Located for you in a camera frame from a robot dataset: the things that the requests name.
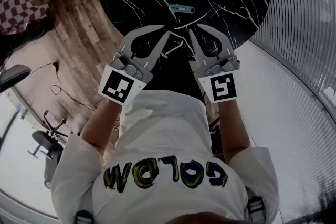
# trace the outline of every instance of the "checkered fabric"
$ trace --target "checkered fabric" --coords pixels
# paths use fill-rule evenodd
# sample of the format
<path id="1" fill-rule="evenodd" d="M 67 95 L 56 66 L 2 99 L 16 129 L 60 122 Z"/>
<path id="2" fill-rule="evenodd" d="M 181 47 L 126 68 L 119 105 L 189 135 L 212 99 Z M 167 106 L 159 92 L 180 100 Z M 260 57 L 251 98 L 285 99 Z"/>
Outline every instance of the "checkered fabric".
<path id="1" fill-rule="evenodd" d="M 0 0 L 0 34 L 23 32 L 28 22 L 45 17 L 48 7 L 36 6 L 34 0 Z"/>

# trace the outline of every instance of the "strap buckle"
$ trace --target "strap buckle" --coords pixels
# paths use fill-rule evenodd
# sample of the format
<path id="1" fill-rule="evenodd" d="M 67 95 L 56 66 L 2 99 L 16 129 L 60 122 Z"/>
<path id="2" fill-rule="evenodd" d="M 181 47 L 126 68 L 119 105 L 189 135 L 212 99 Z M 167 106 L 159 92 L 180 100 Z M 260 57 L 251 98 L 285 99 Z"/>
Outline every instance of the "strap buckle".
<path id="1" fill-rule="evenodd" d="M 253 196 L 247 203 L 248 217 L 253 224 L 266 223 L 266 209 L 261 197 Z"/>
<path id="2" fill-rule="evenodd" d="M 80 210 L 75 215 L 75 224 L 95 224 L 95 221 L 90 212 Z"/>

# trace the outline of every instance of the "person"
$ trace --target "person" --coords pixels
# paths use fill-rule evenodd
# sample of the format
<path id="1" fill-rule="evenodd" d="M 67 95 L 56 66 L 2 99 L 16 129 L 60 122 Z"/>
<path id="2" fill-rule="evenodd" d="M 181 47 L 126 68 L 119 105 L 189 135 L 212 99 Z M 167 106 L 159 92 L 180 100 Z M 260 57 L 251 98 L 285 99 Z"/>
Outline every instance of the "person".
<path id="1" fill-rule="evenodd" d="M 213 157 L 201 90 L 181 47 L 160 57 L 154 78 L 123 107 L 103 100 L 81 132 L 70 136 L 51 195 L 62 223 L 74 223 L 84 201 L 95 223 L 250 223 L 248 191 L 261 197 L 266 223 L 279 209 L 267 148 L 250 147 L 237 102 L 218 105 L 225 162 Z M 112 160 L 102 155 L 120 114 Z"/>

